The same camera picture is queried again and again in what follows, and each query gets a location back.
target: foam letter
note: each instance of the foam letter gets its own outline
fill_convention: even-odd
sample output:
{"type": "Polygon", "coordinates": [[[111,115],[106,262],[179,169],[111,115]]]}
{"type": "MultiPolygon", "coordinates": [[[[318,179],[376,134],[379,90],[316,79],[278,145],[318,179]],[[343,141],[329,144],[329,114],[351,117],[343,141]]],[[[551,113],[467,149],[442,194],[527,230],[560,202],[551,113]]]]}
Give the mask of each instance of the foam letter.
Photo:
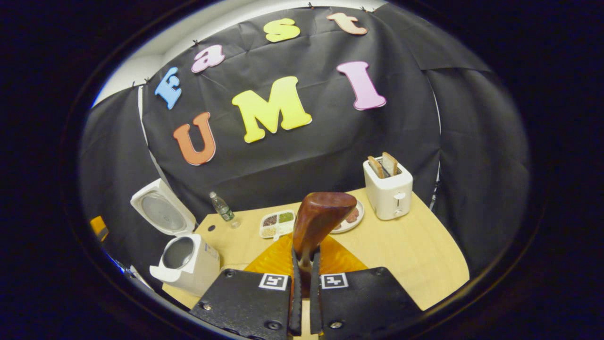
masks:
{"type": "Polygon", "coordinates": [[[178,142],[178,146],[181,148],[182,156],[185,158],[187,163],[191,165],[201,165],[209,162],[214,153],[216,153],[216,142],[210,129],[210,113],[204,112],[193,119],[193,124],[199,127],[201,137],[204,139],[204,149],[201,152],[195,151],[191,137],[188,132],[191,126],[189,124],[182,125],[176,131],[174,131],[174,138],[178,142]]]}
{"type": "Polygon", "coordinates": [[[191,66],[193,73],[199,73],[210,66],[216,66],[225,60],[221,45],[210,46],[195,56],[196,62],[191,66]]]}
{"type": "Polygon", "coordinates": [[[155,95],[157,96],[159,94],[168,103],[168,110],[172,110],[178,97],[180,97],[182,93],[180,88],[174,90],[174,88],[181,83],[181,81],[174,76],[177,71],[177,67],[169,69],[159,85],[157,85],[157,88],[155,88],[155,95]]]}
{"type": "Polygon", "coordinates": [[[352,22],[359,21],[354,16],[347,16],[344,13],[334,13],[332,15],[327,16],[329,20],[335,20],[340,28],[350,34],[356,34],[362,36],[367,33],[367,29],[363,27],[357,27],[352,22]]]}
{"type": "Polygon", "coordinates": [[[264,138],[265,131],[258,127],[258,120],[271,133],[277,132],[279,111],[283,115],[281,127],[290,130],[310,124],[312,117],[304,112],[296,84],[298,78],[289,76],[275,80],[268,102],[253,91],[245,91],[233,98],[233,105],[239,106],[246,134],[245,142],[252,143],[264,138]]]}
{"type": "Polygon", "coordinates": [[[294,24],[295,21],[288,18],[271,21],[264,26],[264,31],[268,33],[266,38],[270,42],[295,38],[300,34],[300,29],[297,26],[294,26],[294,24]]]}
{"type": "Polygon", "coordinates": [[[366,110],[386,105],[386,98],[377,94],[373,86],[367,68],[369,64],[364,61],[353,61],[339,64],[336,70],[344,73],[355,92],[355,109],[366,110]]]}

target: bread slice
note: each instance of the bread slice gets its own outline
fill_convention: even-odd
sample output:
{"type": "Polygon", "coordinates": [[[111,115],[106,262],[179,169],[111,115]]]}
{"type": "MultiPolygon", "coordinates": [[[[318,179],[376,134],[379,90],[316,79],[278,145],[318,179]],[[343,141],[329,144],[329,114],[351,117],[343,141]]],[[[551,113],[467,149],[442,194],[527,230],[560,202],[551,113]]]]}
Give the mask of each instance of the bread slice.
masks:
{"type": "Polygon", "coordinates": [[[396,173],[399,170],[399,168],[398,168],[399,162],[397,162],[396,158],[390,156],[389,153],[383,152],[382,153],[382,167],[384,167],[384,170],[386,170],[388,175],[394,176],[394,175],[396,175],[396,173]]]}
{"type": "Polygon", "coordinates": [[[369,159],[369,166],[375,171],[378,178],[384,177],[384,171],[382,170],[382,165],[372,156],[367,157],[369,159]]]}

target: white wall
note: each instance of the white wall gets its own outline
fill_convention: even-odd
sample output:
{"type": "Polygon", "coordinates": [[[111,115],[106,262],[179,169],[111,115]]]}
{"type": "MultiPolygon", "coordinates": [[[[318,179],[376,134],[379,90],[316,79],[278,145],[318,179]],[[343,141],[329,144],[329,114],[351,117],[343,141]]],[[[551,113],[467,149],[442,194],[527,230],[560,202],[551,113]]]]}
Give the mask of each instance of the white wall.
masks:
{"type": "MultiPolygon", "coordinates": [[[[224,0],[193,13],[139,48],[107,80],[94,105],[123,89],[144,83],[163,65],[193,45],[239,22],[289,8],[307,7],[309,0],[224,0]]],[[[365,7],[373,10],[384,0],[316,0],[313,6],[365,7]]]]}

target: screw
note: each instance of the screw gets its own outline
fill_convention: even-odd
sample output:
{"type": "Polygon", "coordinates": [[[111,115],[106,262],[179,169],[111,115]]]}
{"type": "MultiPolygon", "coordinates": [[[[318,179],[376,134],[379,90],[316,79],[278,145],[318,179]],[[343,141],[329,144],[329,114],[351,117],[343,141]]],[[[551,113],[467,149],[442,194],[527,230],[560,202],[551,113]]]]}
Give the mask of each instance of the screw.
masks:
{"type": "Polygon", "coordinates": [[[281,324],[277,321],[267,321],[265,323],[266,328],[271,329],[271,330],[280,330],[281,329],[281,324]]]}

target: pink letter i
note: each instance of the pink letter i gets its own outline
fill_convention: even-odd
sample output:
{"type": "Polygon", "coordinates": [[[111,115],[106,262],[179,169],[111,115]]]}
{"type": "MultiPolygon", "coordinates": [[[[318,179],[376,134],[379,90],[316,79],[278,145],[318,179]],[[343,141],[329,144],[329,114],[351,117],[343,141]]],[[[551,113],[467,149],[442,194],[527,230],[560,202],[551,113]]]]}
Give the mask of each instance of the pink letter i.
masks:
{"type": "Polygon", "coordinates": [[[371,79],[369,79],[368,67],[369,64],[364,61],[345,62],[336,67],[336,70],[348,77],[356,96],[355,109],[359,111],[386,105],[386,98],[378,94],[371,79]]]}

